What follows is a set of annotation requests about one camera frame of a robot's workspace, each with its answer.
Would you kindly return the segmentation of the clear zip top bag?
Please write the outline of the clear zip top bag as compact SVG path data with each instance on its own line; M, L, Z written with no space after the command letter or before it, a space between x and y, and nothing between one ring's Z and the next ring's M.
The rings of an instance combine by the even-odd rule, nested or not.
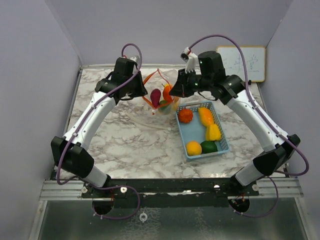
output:
M168 114L163 114L162 112L158 111L158 107L154 108L150 99L150 94L154 89L159 89L161 91L161 98L160 101L163 100L163 85L170 84L173 88L173 80L169 77L169 72L161 71L159 68L157 68L155 71L147 75L144 80L143 84L145 89L147 90L147 95L143 96L142 99L146 103L146 106L150 108L151 113L153 116L155 115L170 115L173 114L180 104L180 98L176 96L172 96L172 102L171 103L171 111Z

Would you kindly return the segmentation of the orange tomato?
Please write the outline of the orange tomato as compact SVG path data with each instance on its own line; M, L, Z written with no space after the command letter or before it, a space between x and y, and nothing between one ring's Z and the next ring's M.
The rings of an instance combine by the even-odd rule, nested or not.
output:
M172 89L172 85L169 84L169 88L163 89L163 91L162 91L163 99L167 102L173 101L173 97L170 95L171 89Z

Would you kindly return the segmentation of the green yellow mango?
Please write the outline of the green yellow mango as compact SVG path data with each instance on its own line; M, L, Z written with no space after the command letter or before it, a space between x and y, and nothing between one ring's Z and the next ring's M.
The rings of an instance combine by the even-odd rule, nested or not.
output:
M158 111L160 112L160 113L163 113L163 114L168 114L168 113L170 113L170 111L171 111L171 103L169 103L168 101L166 101L166 100L161 100L160 102L159 102L159 108L158 108Z

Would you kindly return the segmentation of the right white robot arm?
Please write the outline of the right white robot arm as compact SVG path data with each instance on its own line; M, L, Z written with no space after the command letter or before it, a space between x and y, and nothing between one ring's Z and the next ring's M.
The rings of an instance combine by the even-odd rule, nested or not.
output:
M234 195L240 196L247 191L249 184L263 176L272 175L287 162L301 140L296 134L288 135L276 125L246 90L245 82L239 76L226 75L218 52L206 51L196 55L186 48L181 58L186 66L178 71L177 81L169 94L188 98L195 92L210 92L240 117L263 149L261 154L231 178L229 189Z

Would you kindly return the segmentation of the purple sweet potato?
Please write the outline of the purple sweet potato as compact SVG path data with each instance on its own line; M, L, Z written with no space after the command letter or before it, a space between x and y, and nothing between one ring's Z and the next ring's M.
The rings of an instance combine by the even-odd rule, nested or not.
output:
M150 100L154 108L157 108L160 103L162 92L159 89L154 89L150 94Z

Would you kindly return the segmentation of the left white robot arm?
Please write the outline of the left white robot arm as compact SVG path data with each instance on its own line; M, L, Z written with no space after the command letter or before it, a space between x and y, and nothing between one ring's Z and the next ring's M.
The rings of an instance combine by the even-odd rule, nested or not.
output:
M101 198L110 193L110 176L95 166L88 149L104 118L119 101L143 97L148 93L139 63L138 57L119 57L114 70L97 82L89 105L74 126L63 137L55 136L50 143L58 169L92 184L94 193Z

